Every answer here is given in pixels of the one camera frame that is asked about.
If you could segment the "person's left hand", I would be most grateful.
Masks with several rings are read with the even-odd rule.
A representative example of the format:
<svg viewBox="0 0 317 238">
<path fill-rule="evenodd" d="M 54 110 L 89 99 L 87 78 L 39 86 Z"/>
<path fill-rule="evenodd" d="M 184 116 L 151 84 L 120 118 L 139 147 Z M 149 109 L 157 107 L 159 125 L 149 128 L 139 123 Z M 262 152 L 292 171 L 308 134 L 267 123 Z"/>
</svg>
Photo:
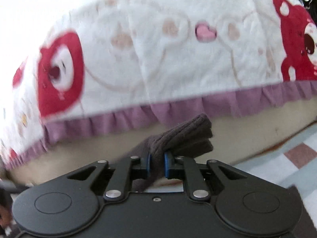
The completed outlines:
<svg viewBox="0 0 317 238">
<path fill-rule="evenodd" d="M 0 205 L 0 225 L 3 229 L 7 228 L 11 224 L 12 221 L 12 214 L 9 209 Z"/>
</svg>

